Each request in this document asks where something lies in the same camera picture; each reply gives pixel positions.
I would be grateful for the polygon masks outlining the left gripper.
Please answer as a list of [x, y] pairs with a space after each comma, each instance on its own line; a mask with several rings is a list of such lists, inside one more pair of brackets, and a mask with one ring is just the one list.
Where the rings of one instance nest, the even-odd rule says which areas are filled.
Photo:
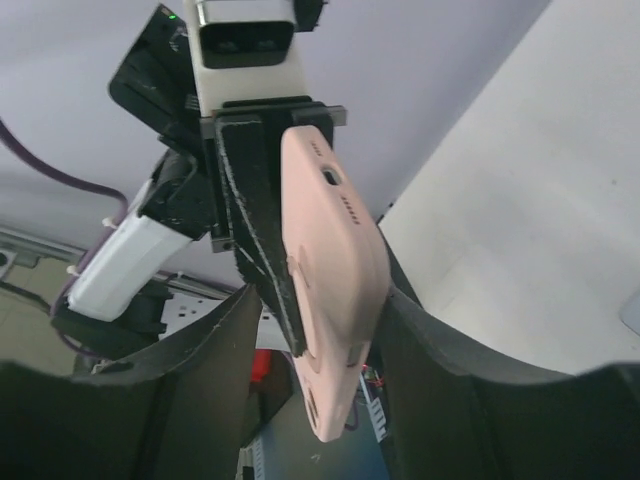
[[[248, 114], [258, 118], [230, 117]], [[310, 97], [229, 101], [200, 120], [213, 194], [212, 250], [230, 251], [234, 239], [241, 277], [275, 314], [295, 357], [305, 351], [305, 336], [282, 242], [279, 140], [289, 127], [313, 125], [333, 144], [334, 129], [346, 124], [344, 106]]]

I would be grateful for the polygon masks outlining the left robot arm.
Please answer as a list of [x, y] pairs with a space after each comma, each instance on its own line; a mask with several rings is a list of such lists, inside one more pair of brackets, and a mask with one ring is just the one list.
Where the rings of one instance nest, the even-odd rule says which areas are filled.
[[237, 255], [286, 339], [303, 345], [288, 278], [266, 252], [283, 250], [283, 134], [312, 125], [332, 138], [346, 119], [308, 95], [296, 47], [322, 10], [320, 1], [189, 1], [182, 15], [165, 5], [151, 14], [108, 92], [166, 150], [52, 305], [52, 326], [81, 355], [117, 360], [157, 342], [169, 297], [158, 272], [203, 238]]

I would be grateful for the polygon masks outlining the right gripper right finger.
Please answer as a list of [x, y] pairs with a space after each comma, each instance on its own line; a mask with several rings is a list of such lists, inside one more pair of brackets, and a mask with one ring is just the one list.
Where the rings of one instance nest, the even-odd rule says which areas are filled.
[[425, 311], [398, 262], [376, 342], [405, 479], [635, 479], [639, 367], [578, 375], [502, 354]]

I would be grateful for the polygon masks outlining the light blue phone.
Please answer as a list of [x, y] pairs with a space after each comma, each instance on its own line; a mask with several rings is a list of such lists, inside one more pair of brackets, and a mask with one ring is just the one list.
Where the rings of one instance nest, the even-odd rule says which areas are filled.
[[619, 317], [621, 322], [640, 336], [640, 291], [637, 290], [622, 306]]

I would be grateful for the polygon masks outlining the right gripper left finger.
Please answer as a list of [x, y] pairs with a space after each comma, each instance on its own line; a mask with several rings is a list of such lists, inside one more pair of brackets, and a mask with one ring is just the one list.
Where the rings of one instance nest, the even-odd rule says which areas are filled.
[[95, 374], [1, 365], [5, 479], [232, 479], [261, 300], [211, 313]]

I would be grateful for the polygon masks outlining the pink phone case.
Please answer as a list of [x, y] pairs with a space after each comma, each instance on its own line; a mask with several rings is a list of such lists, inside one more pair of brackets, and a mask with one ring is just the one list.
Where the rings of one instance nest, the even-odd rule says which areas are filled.
[[390, 284], [385, 241], [315, 126], [281, 140], [282, 241], [306, 349], [295, 357], [315, 436], [345, 429]]

